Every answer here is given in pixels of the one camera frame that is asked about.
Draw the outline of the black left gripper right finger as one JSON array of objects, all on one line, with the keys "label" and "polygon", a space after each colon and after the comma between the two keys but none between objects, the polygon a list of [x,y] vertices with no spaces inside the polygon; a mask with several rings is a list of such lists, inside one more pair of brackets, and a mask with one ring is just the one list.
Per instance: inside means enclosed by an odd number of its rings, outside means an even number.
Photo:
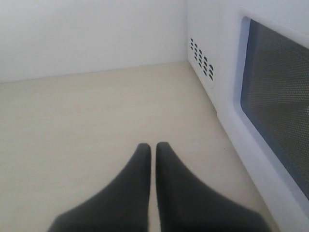
[{"label": "black left gripper right finger", "polygon": [[163,232],[268,232],[262,216],[199,180],[167,142],[156,145],[155,180]]}]

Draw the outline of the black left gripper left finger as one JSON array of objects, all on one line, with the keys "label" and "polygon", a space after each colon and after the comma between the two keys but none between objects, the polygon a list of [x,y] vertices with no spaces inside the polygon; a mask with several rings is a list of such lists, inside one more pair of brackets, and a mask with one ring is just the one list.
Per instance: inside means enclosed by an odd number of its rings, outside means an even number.
[{"label": "black left gripper left finger", "polygon": [[151,186],[151,148],[138,144],[115,179],[95,196],[59,215],[50,232],[146,232]]}]

